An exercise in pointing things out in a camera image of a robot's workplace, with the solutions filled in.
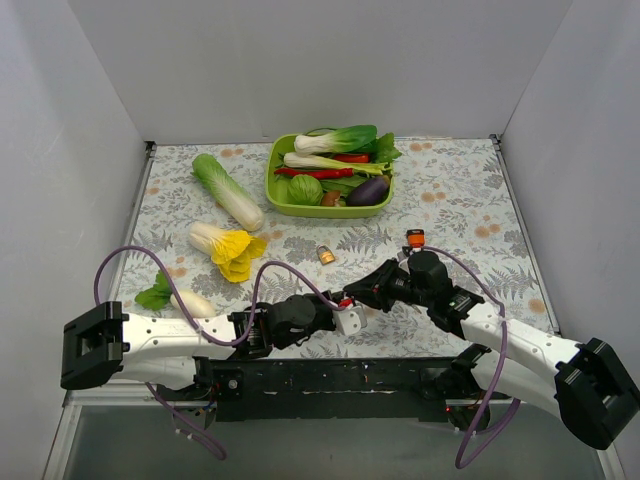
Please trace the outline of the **brass padlock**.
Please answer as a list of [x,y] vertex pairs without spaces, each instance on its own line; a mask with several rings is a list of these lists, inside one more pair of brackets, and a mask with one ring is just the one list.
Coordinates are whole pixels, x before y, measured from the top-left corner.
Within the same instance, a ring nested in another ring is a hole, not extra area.
[[322,265],[329,265],[335,261],[335,255],[326,245],[319,245],[316,251]]

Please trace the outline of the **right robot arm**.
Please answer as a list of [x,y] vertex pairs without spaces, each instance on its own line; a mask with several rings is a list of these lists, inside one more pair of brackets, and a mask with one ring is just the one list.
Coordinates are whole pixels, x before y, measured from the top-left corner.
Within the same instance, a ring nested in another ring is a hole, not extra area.
[[403,302],[426,309],[441,330],[471,343],[452,373],[454,389],[475,397],[494,388],[557,416],[586,445],[605,450],[639,412],[639,389],[614,349],[593,338],[580,343],[507,319],[501,306],[453,284],[429,250],[385,261],[347,285],[347,296],[389,311]]

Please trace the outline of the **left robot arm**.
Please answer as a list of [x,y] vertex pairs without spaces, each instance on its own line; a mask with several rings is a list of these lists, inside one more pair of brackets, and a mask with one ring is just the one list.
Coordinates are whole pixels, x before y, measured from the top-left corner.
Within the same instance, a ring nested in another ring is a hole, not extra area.
[[60,385],[85,390],[120,378],[181,390],[200,400],[213,386],[206,361],[265,358],[317,331],[345,332],[351,318],[349,307],[338,308],[327,296],[312,294],[194,324],[126,313],[121,303],[104,302],[64,326]]

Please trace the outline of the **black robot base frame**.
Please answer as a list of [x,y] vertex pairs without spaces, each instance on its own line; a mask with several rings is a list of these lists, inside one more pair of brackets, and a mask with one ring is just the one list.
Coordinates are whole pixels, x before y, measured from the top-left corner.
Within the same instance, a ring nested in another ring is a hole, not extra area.
[[216,402],[219,422],[416,418],[445,422],[449,403],[481,388],[451,357],[196,362],[190,386],[159,387],[176,402]]

